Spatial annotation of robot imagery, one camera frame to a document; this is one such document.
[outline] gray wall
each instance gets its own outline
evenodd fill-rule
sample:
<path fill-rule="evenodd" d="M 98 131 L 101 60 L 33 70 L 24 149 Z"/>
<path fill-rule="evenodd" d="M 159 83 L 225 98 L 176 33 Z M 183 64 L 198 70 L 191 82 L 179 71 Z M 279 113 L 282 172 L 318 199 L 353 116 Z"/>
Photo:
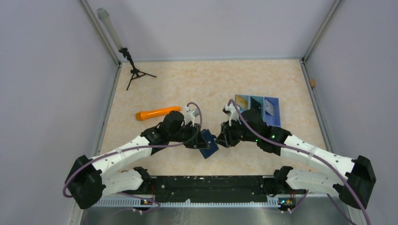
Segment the gray wall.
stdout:
<path fill-rule="evenodd" d="M 397 224 L 398 1 L 345 1 L 308 66 L 336 152 L 368 157 L 374 224 Z"/>
<path fill-rule="evenodd" d="M 88 0 L 135 60 L 299 58 L 333 1 Z"/>
<path fill-rule="evenodd" d="M 0 224 L 65 224 L 62 184 L 93 153 L 115 65 L 77 0 L 0 3 Z"/>

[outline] beige tabletop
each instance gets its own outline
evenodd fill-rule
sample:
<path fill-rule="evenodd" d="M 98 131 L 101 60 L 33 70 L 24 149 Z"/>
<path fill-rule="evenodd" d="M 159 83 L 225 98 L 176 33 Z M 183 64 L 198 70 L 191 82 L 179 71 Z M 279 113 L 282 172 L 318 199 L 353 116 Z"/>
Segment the beige tabletop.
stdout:
<path fill-rule="evenodd" d="M 101 154 L 163 120 L 162 116 L 137 121 L 137 112 L 182 107 L 191 101 L 202 110 L 202 128 L 218 135 L 220 124 L 228 119 L 222 108 L 235 94 L 279 98 L 282 127 L 325 149 L 299 60 L 142 62 L 136 66 L 158 77 L 133 80 L 126 91 L 131 66 L 123 64 Z M 142 166 L 150 175 L 270 175 L 283 165 L 309 169 L 294 160 L 263 152 L 251 142 L 228 149 L 220 146 L 208 159 L 199 150 L 164 149 L 126 169 Z"/>

